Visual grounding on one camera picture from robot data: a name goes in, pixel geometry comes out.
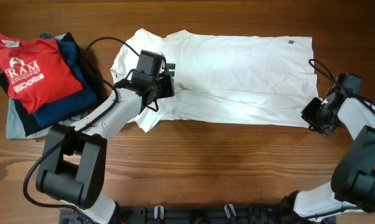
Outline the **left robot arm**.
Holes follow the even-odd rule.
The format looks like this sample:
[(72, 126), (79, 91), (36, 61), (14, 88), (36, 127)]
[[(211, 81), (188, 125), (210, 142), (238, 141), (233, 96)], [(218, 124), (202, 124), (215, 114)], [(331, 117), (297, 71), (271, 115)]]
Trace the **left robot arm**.
[(164, 55), (143, 50), (90, 115), (51, 127), (36, 165), (36, 189), (89, 223), (117, 223), (119, 205), (103, 191), (107, 144), (145, 109), (157, 112), (158, 99), (174, 96), (174, 70)]

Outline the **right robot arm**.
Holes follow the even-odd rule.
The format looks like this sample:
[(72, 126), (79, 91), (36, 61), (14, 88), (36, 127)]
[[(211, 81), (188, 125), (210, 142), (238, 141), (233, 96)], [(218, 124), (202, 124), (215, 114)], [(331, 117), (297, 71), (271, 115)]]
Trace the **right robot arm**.
[(358, 93), (361, 77), (338, 75), (325, 100), (312, 99), (301, 117), (309, 130), (330, 135), (340, 126), (353, 144), (336, 166), (331, 181), (296, 194), (292, 213), (302, 222), (321, 222), (348, 212), (375, 212), (375, 108)]

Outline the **white t-shirt black print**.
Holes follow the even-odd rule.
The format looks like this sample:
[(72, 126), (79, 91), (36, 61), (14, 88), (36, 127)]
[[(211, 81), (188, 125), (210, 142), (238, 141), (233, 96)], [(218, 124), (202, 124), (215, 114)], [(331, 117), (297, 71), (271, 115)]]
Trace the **white t-shirt black print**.
[(199, 35), (181, 30), (160, 37), (139, 29), (110, 69), (119, 81), (136, 67), (142, 50), (175, 64), (175, 94), (158, 101), (159, 111), (135, 118), (150, 131), (162, 120), (306, 127), (302, 109), (318, 96), (309, 66), (311, 37)]

